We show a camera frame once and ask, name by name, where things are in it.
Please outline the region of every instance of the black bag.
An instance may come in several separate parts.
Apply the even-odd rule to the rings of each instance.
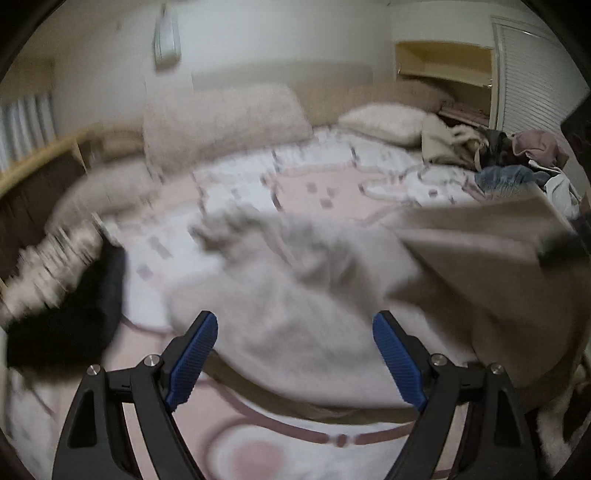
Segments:
[[[59,308],[9,324],[8,366],[55,369],[99,361],[123,315],[125,263],[125,250],[103,236],[100,257]]]

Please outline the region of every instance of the blue gripper pad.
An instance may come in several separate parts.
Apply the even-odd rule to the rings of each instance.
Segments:
[[[217,340],[217,318],[210,313],[203,321],[188,347],[183,352],[170,374],[170,387],[166,403],[175,411],[191,396],[193,387],[201,374],[203,364]]]
[[[427,404],[423,379],[413,359],[382,314],[374,317],[374,340],[405,402],[422,411]]]

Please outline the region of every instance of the fluffy white blanket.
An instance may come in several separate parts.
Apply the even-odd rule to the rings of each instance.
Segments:
[[[176,287],[169,311],[178,333],[213,311],[218,354],[285,398],[407,407],[372,338],[388,309],[432,353],[503,364],[531,408],[564,390],[589,336],[588,265],[537,261],[540,239],[568,228],[540,194],[371,227],[234,210],[193,228],[226,265]]]

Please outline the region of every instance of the white door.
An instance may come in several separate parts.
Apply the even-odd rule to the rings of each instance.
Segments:
[[[499,73],[496,128],[509,135],[532,129],[554,132],[574,158],[560,124],[589,87],[573,59],[550,31],[497,17],[492,22]],[[564,171],[579,192],[588,188],[578,162],[569,161]]]

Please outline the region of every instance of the pink patterned bedsheet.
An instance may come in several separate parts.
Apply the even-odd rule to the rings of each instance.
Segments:
[[[262,211],[327,215],[374,223],[392,209],[426,203],[473,202],[473,174],[424,164],[403,149],[338,129],[315,139],[231,155],[165,186],[163,195],[106,226],[129,254],[126,320],[105,355],[107,369],[136,365],[171,338],[165,294],[199,270],[222,267],[188,235],[203,215],[250,204]],[[50,478],[57,439],[79,378],[25,380],[11,372],[7,433],[39,480]],[[132,406],[125,414],[144,479],[156,478]],[[240,398],[203,374],[189,402],[174,415],[210,480],[381,480],[412,423],[335,425],[281,417]],[[434,478],[445,478],[461,436],[462,415],[448,438]]]

